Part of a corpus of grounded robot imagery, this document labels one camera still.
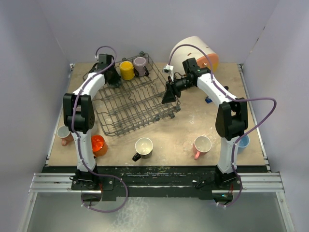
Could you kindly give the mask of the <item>yellow mug black handle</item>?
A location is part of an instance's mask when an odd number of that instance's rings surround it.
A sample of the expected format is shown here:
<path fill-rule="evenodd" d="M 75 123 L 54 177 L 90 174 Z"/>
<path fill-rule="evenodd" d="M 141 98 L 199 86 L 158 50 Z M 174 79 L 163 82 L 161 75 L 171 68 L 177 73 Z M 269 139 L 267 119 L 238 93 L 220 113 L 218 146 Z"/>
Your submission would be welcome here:
<path fill-rule="evenodd" d="M 131 80 L 135 77 L 133 63 L 130 61 L 123 61 L 119 65 L 120 75 L 123 80 Z"/>

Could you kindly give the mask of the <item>purple mug black handle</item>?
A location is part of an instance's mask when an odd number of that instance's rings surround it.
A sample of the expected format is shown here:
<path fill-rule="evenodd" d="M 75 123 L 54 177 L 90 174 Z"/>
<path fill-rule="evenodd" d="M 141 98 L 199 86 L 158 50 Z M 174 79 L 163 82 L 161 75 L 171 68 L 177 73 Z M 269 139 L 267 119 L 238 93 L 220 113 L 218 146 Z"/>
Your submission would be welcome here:
<path fill-rule="evenodd" d="M 144 57 L 137 57 L 133 60 L 133 71 L 135 77 L 149 76 L 149 71 L 146 67 L 148 61 Z"/>

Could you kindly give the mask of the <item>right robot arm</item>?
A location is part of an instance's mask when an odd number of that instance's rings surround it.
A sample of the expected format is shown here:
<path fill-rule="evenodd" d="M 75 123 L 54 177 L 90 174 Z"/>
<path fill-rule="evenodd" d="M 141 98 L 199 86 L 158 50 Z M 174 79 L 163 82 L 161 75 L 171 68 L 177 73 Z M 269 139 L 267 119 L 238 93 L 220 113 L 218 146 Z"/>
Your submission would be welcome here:
<path fill-rule="evenodd" d="M 248 108 L 243 98 L 237 99 L 217 82 L 209 68 L 198 66 L 195 58 L 183 61 L 185 77 L 166 82 L 162 103 L 178 100 L 181 91 L 196 86 L 203 90 L 218 107 L 215 128 L 221 137 L 219 162 L 215 167 L 214 182 L 220 189 L 226 189 L 237 178 L 237 154 L 239 140 L 248 128 Z"/>

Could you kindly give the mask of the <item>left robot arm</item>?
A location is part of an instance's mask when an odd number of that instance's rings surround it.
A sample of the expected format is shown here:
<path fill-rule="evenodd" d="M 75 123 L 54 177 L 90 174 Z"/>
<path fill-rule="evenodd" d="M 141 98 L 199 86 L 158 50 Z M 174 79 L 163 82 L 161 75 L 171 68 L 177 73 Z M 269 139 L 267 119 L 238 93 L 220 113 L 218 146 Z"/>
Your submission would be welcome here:
<path fill-rule="evenodd" d="M 95 124 L 92 100 L 106 83 L 119 80 L 113 55 L 99 54 L 97 60 L 81 86 L 63 96 L 64 124 L 73 136 L 78 157 L 77 171 L 71 177 L 72 185 L 91 190 L 99 186 L 91 144 L 91 130 Z"/>

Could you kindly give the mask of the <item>white round drawer cabinet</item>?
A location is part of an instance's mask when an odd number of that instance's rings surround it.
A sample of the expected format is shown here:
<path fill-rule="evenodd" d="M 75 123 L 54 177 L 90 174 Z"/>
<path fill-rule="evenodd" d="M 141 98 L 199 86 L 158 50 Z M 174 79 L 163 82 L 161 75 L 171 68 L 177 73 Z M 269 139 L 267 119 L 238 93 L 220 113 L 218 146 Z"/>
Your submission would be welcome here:
<path fill-rule="evenodd" d="M 183 44 L 191 44 L 198 48 L 200 48 L 209 58 L 212 63 L 212 71 L 215 72 L 219 65 L 219 56 L 205 43 L 203 42 L 198 36 L 191 36 L 187 37 L 180 42 L 178 42 L 172 49 L 170 55 L 180 45 Z M 182 46 L 178 48 L 172 56 L 171 59 L 171 66 L 173 66 L 173 72 L 177 72 L 180 74 L 185 74 L 182 62 L 187 60 L 188 58 L 195 58 L 197 64 L 200 68 L 211 68 L 208 60 L 205 56 L 196 48 L 190 46 Z"/>

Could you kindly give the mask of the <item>orange mug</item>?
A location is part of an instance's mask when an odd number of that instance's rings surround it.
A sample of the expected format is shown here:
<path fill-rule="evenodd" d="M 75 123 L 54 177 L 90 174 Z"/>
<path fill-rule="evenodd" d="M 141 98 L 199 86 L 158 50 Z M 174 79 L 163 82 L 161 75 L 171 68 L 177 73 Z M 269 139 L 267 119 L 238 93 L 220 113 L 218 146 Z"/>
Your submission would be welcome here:
<path fill-rule="evenodd" d="M 94 135 L 91 137 L 92 151 L 94 156 L 104 156 L 108 151 L 108 145 L 101 135 Z"/>

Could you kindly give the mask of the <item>salmon pink mug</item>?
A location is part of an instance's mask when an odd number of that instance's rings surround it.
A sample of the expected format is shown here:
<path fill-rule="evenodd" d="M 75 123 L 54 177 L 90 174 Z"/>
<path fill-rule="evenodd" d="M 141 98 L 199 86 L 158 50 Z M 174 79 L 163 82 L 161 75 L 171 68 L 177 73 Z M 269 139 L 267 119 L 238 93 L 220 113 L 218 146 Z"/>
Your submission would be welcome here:
<path fill-rule="evenodd" d="M 57 129 L 56 134 L 61 139 L 62 146 L 67 146 L 69 143 L 71 143 L 74 140 L 71 132 L 69 131 L 69 128 L 66 126 L 59 127 Z"/>

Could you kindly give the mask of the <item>light blue mug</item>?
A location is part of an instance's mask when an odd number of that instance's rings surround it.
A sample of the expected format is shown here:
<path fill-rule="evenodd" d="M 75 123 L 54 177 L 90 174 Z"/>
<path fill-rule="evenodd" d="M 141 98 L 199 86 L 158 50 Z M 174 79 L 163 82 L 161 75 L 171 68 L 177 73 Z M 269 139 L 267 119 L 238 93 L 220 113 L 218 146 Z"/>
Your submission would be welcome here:
<path fill-rule="evenodd" d="M 244 136 L 240 142 L 238 147 L 238 154 L 241 154 L 250 144 L 250 138 L 248 135 Z"/>

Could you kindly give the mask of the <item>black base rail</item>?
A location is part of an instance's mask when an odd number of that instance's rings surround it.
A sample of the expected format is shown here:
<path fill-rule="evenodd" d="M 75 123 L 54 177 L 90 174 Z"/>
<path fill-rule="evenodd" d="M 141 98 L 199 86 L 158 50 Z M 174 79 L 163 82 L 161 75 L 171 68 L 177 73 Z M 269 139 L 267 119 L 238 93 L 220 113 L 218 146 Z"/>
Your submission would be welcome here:
<path fill-rule="evenodd" d="M 231 200 L 241 181 L 234 173 L 220 174 L 215 166 L 102 166 L 97 175 L 76 171 L 69 177 L 73 190 L 81 190 L 102 201 L 118 197 L 171 197 L 211 200 L 213 191 Z"/>

